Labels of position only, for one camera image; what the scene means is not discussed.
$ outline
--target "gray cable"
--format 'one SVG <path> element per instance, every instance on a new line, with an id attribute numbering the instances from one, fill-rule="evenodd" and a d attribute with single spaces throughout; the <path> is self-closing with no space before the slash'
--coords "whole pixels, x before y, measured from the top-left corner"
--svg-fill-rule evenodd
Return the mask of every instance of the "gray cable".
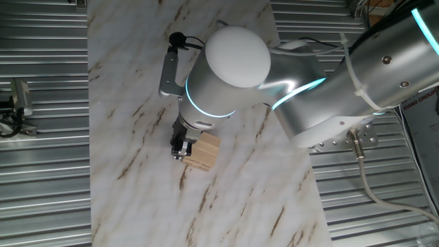
<path id="1" fill-rule="evenodd" d="M 363 180 L 363 184 L 364 184 L 364 190 L 366 190 L 366 193 L 370 196 L 370 198 L 372 198 L 372 200 L 374 200 L 376 203 L 378 203 L 382 206 L 385 206 L 385 207 L 393 207 L 396 209 L 403 209 L 403 210 L 409 210 L 409 211 L 420 213 L 420 214 L 425 215 L 428 218 L 432 219 L 435 223 L 439 224 L 439 218 L 437 218 L 435 215 L 433 215 L 432 213 L 429 213 L 425 210 L 422 210 L 422 209 L 419 209 L 417 207 L 413 207 L 410 205 L 406 205 L 406 204 L 386 202 L 385 200 L 379 199 L 372 192 L 372 190 L 369 187 L 368 181 L 366 180 L 366 170 L 364 169 L 363 158 L 358 158 L 358 163 L 359 163 L 359 173 L 361 175 L 361 179 Z"/>

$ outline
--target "metal bracket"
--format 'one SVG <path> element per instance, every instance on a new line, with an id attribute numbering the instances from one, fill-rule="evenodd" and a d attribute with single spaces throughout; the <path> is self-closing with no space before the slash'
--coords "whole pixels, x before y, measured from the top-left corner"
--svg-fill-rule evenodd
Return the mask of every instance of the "metal bracket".
<path id="1" fill-rule="evenodd" d="M 174 95 L 182 97 L 185 89 L 176 83 L 176 74 L 178 67 L 177 47 L 170 47 L 163 62 L 162 76 L 160 78 L 160 86 L 158 94 L 161 97 Z"/>
<path id="2" fill-rule="evenodd" d="M 363 148 L 374 148 L 378 146 L 377 133 L 372 125 L 372 122 L 367 123 L 359 129 L 358 136 Z M 345 132 L 336 135 L 333 138 L 327 139 L 313 148 L 317 152 L 330 152 L 330 151 L 342 151 L 352 150 L 351 140 L 348 138 Z"/>

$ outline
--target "blue led ring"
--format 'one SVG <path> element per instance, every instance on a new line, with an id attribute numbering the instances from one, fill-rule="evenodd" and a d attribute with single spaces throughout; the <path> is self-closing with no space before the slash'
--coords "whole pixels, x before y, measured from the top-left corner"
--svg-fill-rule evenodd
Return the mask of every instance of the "blue led ring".
<path id="1" fill-rule="evenodd" d="M 208 117 L 216 117 L 216 118 L 223 118 L 223 117 L 228 117 L 230 115 L 232 115 L 233 113 L 235 113 L 236 110 L 234 110 L 231 113 L 228 113 L 227 115 L 213 115 L 210 113 L 206 113 L 205 111 L 201 110 L 200 107 L 198 107 L 197 105 L 195 105 L 195 103 L 193 102 L 193 100 L 191 99 L 191 96 L 189 95 L 189 90 L 187 89 L 187 80 L 189 79 L 189 76 L 186 78 L 186 85 L 185 85 L 185 89 L 186 89 L 186 95 L 187 95 L 187 99 L 189 100 L 189 102 L 191 102 L 192 106 L 197 109 L 199 112 L 201 112 L 202 114 L 208 116 Z"/>
<path id="2" fill-rule="evenodd" d="M 433 49 L 439 55 L 438 41 L 436 41 L 436 39 L 433 37 L 433 34 L 431 34 L 431 32 L 428 29 L 427 25 L 425 24 L 423 18 L 420 16 L 418 9 L 412 10 L 412 14 L 413 14 L 414 20 L 418 24 L 420 30 L 423 32 L 425 38 L 428 40 L 430 45 L 433 47 Z"/>
<path id="3" fill-rule="evenodd" d="M 286 102 L 287 100 L 291 99 L 293 96 L 302 93 L 305 90 L 313 89 L 320 83 L 322 83 L 326 78 L 321 78 L 319 80 L 315 80 L 313 82 L 310 82 L 304 86 L 301 86 L 298 89 L 294 89 L 291 93 L 288 93 L 286 96 L 284 96 L 282 99 L 278 100 L 274 105 L 272 106 L 272 110 L 276 109 L 278 106 L 280 106 L 283 102 Z"/>

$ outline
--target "robotic arm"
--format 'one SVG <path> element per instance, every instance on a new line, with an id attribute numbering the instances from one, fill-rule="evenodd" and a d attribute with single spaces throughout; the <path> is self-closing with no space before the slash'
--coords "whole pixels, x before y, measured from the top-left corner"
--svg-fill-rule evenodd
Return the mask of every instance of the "robotic arm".
<path id="1" fill-rule="evenodd" d="M 286 135 L 301 148 L 365 126 L 439 82 L 438 16 L 439 4 L 433 0 L 413 1 L 350 48 L 341 34 L 342 47 L 318 53 L 303 40 L 268 48 L 250 30 L 226 26 L 207 40 L 183 87 L 175 76 L 185 37 L 171 37 L 159 94 L 179 101 L 171 140 L 174 157 L 190 155 L 202 131 L 259 103 L 272 108 Z M 326 75 L 316 55 L 341 49 L 344 61 Z"/>

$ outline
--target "white wire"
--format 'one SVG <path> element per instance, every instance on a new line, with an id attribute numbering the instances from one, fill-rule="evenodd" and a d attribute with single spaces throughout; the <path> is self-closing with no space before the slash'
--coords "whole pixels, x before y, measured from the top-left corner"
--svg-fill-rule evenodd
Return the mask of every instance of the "white wire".
<path id="1" fill-rule="evenodd" d="M 317 56 L 317 55 L 329 54 L 331 52 L 338 51 L 341 49 L 343 49 L 343 46 L 332 48 L 329 50 L 324 50 L 324 51 L 316 51 L 316 52 L 294 52 L 294 51 L 288 51 L 285 49 L 281 49 L 278 47 L 273 47 L 273 48 L 270 48 L 270 52 L 273 54 L 290 55 L 290 56 Z"/>
<path id="2" fill-rule="evenodd" d="M 403 210 L 409 210 L 409 211 L 420 213 L 420 214 L 425 215 L 428 218 L 432 219 L 435 223 L 439 224 L 439 218 L 437 218 L 435 215 L 433 215 L 432 213 L 429 213 L 425 210 L 422 210 L 422 209 L 419 209 L 417 207 L 413 207 L 410 205 L 406 205 L 406 204 L 386 202 L 385 200 L 379 199 L 372 192 L 372 190 L 369 187 L 368 181 L 366 180 L 366 170 L 364 169 L 363 158 L 359 158 L 358 163 L 359 163 L 359 173 L 361 175 L 361 179 L 363 180 L 363 184 L 364 184 L 364 190 L 366 190 L 366 193 L 370 196 L 370 198 L 372 198 L 372 200 L 374 200 L 376 203 L 378 203 L 382 206 L 385 206 L 385 207 L 392 207 L 395 209 L 403 209 Z"/>

